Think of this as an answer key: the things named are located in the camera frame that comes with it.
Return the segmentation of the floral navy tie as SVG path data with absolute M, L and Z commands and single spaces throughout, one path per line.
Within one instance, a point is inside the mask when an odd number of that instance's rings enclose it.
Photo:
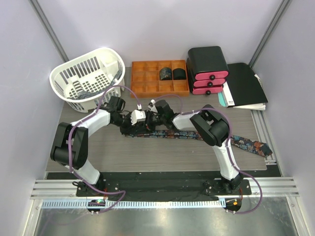
M 157 130 L 147 134 L 125 134 L 126 137 L 140 137 L 140 138 L 167 138 L 167 139 L 194 139 L 202 141 L 201 135 L 197 131 L 178 131 L 171 130 Z M 244 151 L 267 157 L 273 152 L 266 143 L 253 141 L 241 136 L 231 135 L 231 145 L 236 146 Z

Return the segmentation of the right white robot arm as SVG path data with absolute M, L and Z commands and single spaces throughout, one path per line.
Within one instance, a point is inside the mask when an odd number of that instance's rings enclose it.
M 220 166 L 221 185 L 227 194 L 239 190 L 243 180 L 233 151 L 231 126 L 228 119 L 206 105 L 200 110 L 171 114 L 171 110 L 156 107 L 148 113 L 145 137 L 184 138 L 202 140 L 214 150 Z

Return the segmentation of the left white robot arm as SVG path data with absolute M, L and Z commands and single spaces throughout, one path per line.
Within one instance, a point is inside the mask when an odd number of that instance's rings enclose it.
M 125 103 L 123 99 L 112 96 L 108 103 L 83 119 L 72 123 L 61 122 L 57 127 L 50 152 L 51 160 L 67 167 L 70 172 L 89 183 L 87 189 L 94 196 L 104 192 L 105 184 L 100 171 L 88 160 L 89 137 L 110 124 L 123 130 L 134 128 L 146 119 L 145 111 L 140 105 L 133 112 L 122 115 Z

